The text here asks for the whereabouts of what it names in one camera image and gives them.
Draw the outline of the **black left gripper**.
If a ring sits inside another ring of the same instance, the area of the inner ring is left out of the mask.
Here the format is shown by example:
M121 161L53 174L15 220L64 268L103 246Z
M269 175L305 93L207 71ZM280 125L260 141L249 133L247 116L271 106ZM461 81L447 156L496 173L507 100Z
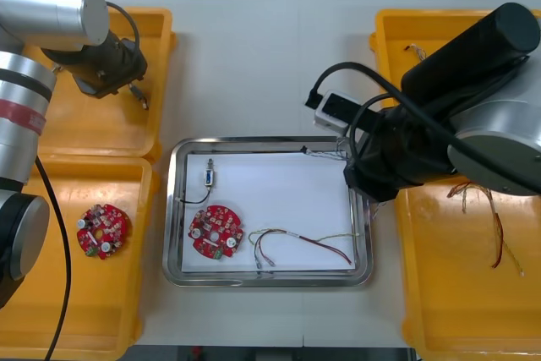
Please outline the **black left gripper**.
M142 80L147 67L134 41L105 41L74 54L74 81L83 94L100 99Z

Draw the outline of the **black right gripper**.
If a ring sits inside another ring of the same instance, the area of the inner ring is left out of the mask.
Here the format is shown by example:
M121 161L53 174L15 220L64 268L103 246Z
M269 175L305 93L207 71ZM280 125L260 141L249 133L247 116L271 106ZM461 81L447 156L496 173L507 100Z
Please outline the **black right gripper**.
M374 202L394 200L398 195L396 177L380 151L364 152L357 161L350 157L343 174L354 192Z

